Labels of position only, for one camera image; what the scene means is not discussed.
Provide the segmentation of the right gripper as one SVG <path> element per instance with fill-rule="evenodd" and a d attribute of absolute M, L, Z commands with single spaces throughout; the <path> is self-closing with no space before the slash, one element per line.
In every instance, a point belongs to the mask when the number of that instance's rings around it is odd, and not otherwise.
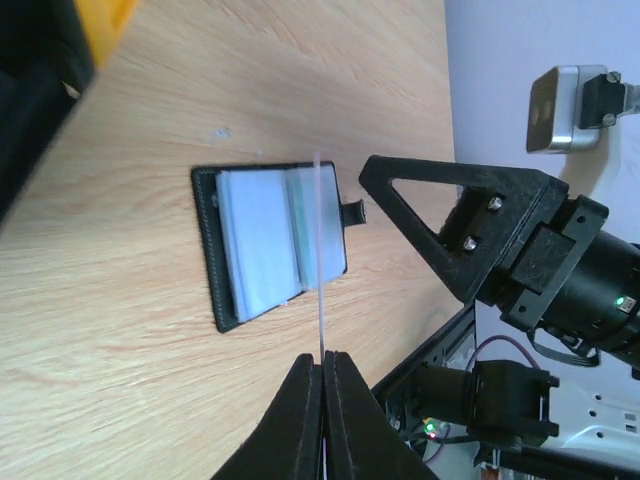
<path fill-rule="evenodd" d="M 372 155 L 359 182 L 456 299 L 496 306 L 523 332 L 538 326 L 609 216 L 527 168 Z"/>

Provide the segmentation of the black aluminium frame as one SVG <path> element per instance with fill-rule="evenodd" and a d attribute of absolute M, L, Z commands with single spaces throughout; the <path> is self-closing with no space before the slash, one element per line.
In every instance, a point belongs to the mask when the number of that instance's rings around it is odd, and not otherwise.
<path fill-rule="evenodd" d="M 371 389 L 392 429 L 402 437 L 422 423 L 425 372 L 430 367 L 446 368 L 466 341 L 475 346 L 475 318 L 473 305 L 463 307 Z"/>

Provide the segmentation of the yellow card bin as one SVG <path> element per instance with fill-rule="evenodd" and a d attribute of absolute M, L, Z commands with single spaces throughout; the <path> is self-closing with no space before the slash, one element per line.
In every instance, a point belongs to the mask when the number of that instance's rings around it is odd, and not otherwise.
<path fill-rule="evenodd" d="M 94 65 L 103 67 L 116 50 L 139 0 L 75 0 Z"/>

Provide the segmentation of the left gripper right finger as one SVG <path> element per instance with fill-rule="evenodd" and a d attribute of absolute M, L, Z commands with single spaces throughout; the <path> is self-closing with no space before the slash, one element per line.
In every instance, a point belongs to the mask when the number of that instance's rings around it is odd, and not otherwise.
<path fill-rule="evenodd" d="M 391 427 L 348 353 L 325 353 L 323 380 L 327 478 L 437 477 Z"/>

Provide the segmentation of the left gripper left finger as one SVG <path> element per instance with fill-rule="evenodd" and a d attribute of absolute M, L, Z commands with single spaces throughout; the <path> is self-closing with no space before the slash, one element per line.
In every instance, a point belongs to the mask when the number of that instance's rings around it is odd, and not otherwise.
<path fill-rule="evenodd" d="M 321 473 L 322 371 L 299 355 L 262 419 L 215 479 L 318 479 Z"/>

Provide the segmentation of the black bin with red cards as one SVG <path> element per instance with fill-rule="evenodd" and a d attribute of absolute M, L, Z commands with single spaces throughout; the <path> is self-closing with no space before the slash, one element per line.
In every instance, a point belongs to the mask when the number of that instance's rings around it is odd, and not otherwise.
<path fill-rule="evenodd" d="M 95 75 L 73 1 L 1 3 L 1 217 Z"/>

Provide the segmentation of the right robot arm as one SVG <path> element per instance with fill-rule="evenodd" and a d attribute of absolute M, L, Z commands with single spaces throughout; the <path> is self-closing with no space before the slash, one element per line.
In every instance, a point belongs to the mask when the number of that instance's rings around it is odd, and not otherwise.
<path fill-rule="evenodd" d="M 639 366 L 639 248 L 604 231 L 608 209 L 538 170 L 370 157 L 361 186 L 461 302 L 500 310 L 549 360 L 594 368 L 603 354 Z M 635 479 L 639 409 L 534 362 L 445 365 L 423 343 L 374 389 L 417 452 L 433 420 L 463 426 L 478 461 L 546 478 Z"/>

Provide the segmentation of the black leather card holder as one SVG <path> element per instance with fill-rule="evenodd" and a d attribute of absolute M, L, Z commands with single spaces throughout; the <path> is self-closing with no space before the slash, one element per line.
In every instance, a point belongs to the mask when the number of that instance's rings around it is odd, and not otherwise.
<path fill-rule="evenodd" d="M 341 201 L 333 162 L 321 181 L 326 284 L 346 273 L 345 230 L 366 210 Z M 191 182 L 219 332 L 317 289 L 313 163 L 195 166 Z"/>

